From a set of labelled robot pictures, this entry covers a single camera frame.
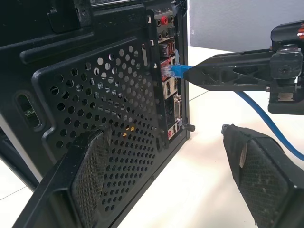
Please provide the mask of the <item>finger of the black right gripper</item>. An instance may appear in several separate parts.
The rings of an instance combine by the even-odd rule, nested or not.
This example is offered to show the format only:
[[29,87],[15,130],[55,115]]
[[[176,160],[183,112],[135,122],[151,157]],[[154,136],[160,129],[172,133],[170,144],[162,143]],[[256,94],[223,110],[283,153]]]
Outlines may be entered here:
[[217,54],[194,65],[194,67],[257,67],[269,65],[272,50],[260,49]]
[[188,82],[209,91],[264,91],[271,84],[267,65],[205,65],[192,67],[184,73]]

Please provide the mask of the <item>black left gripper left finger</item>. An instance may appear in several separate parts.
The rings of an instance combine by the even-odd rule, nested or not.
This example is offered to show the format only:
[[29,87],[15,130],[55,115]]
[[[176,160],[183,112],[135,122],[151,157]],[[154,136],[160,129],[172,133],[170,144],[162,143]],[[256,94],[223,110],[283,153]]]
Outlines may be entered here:
[[40,182],[15,228],[91,228],[104,184],[111,125],[80,134]]

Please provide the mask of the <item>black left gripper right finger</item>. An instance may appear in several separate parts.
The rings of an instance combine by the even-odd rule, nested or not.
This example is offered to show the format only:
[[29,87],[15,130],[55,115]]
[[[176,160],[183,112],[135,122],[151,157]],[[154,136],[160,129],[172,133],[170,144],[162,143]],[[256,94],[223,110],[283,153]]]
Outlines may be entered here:
[[270,136],[222,127],[233,179],[259,228],[304,226],[304,171]]

